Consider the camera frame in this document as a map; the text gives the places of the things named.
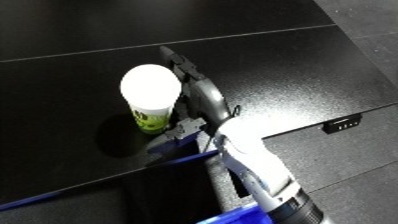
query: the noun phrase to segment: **green label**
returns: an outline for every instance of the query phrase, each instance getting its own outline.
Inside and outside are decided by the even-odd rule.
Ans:
[[[169,115],[148,115],[136,110],[133,111],[133,115],[140,129],[149,134],[162,132],[169,122]]]

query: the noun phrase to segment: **dark background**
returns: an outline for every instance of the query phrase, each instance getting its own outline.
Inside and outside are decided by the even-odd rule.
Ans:
[[[131,13],[125,7],[126,1],[5,3],[3,5],[6,10],[1,15],[2,67],[23,68],[32,66],[30,64],[34,66],[35,60],[46,60],[44,63],[49,67],[55,66],[55,62],[65,63],[62,66],[67,68],[70,61],[59,62],[57,58],[72,57],[71,61],[77,65],[82,64],[83,68],[83,65],[90,66],[87,58],[96,57],[96,54],[102,52],[141,48],[163,42],[333,24],[321,11],[316,10],[311,1],[270,1],[269,4],[226,1],[227,7],[221,3],[206,2],[216,4],[211,7],[217,10],[210,13],[205,10],[209,5],[203,1],[190,1],[189,4],[184,4],[183,1],[170,1],[167,4],[162,4],[162,1],[147,2],[134,5],[137,9],[135,15],[150,19],[130,20],[129,23],[124,22]],[[317,3],[370,60],[398,85],[398,3],[394,0],[317,0]],[[173,13],[176,9],[183,13]],[[165,17],[158,18],[147,13],[151,10],[163,10],[165,13],[162,15]],[[270,18],[261,13],[253,13],[263,10],[278,10],[280,14]],[[151,24],[143,24],[142,21],[150,21]],[[147,30],[148,27],[157,27],[157,35],[149,35],[153,30]],[[107,68],[109,65],[106,63],[104,66],[103,71],[113,68]],[[80,71],[79,66],[75,68],[76,72]],[[76,91],[80,89],[79,86],[73,88]],[[265,142],[271,151],[283,159],[303,187],[336,223],[378,223],[380,220],[383,223],[395,223],[398,218],[394,209],[398,206],[397,115],[397,106],[391,106],[368,112],[364,115],[361,126],[329,137],[319,132],[319,126],[313,126],[269,138]],[[72,129],[75,127],[73,123],[69,125]],[[48,161],[52,156],[61,155],[55,153],[41,158]],[[3,156],[2,159],[3,166],[7,157]],[[101,167],[103,163],[118,161],[115,159],[111,162],[107,159],[94,165]],[[21,167],[28,165],[23,160],[19,162]],[[83,170],[80,175],[88,172],[90,171]],[[167,218],[178,216],[177,214],[188,216],[184,220],[187,222],[200,220],[222,210],[216,203],[215,193],[206,179],[208,177],[204,175],[206,172],[200,163],[145,171],[127,179],[65,193],[60,196],[61,200],[47,199],[41,203],[3,211],[0,220],[3,223],[135,223],[137,220],[141,223],[167,223]],[[11,177],[3,176],[2,181],[7,181],[7,178]],[[184,207],[173,209],[173,205],[179,203]],[[234,203],[226,204],[224,207],[234,206]]]

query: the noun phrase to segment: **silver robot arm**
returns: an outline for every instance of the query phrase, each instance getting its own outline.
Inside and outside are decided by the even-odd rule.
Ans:
[[[333,224],[239,117],[221,125],[214,139],[224,164],[241,179],[274,224]]]

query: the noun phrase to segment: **floor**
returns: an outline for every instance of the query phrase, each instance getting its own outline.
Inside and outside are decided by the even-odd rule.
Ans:
[[[398,1],[315,1],[398,86]],[[339,140],[337,143],[333,139],[317,141],[320,139],[316,134],[319,127],[292,132],[266,142],[270,150],[282,152],[280,157],[291,170],[295,170],[299,182],[336,223],[394,224],[398,219],[397,115],[398,106],[369,112],[362,126],[336,135],[335,138]],[[347,148],[354,150],[344,152]],[[294,159],[302,154],[297,152],[305,150],[308,158],[321,161],[328,156],[338,155],[340,151],[349,158],[342,158],[334,166],[346,169],[334,172],[326,160],[322,161],[325,168],[321,170],[298,164]],[[324,176],[333,176],[335,180],[322,179]],[[115,220],[113,223],[128,223],[128,217],[116,209],[121,206],[119,199],[122,195],[120,190],[105,186],[91,194],[72,194],[65,200],[50,200],[2,212],[0,220],[8,224],[21,223],[21,220],[28,224],[90,223],[92,220],[97,220],[96,223],[108,223],[109,220]],[[104,211],[101,209],[104,207],[110,209]],[[59,208],[67,210],[67,219],[62,217],[64,213],[60,213]]]

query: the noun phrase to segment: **blue container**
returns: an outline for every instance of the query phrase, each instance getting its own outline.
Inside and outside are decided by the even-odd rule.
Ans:
[[[253,203],[197,224],[272,224],[272,221],[256,203]]]

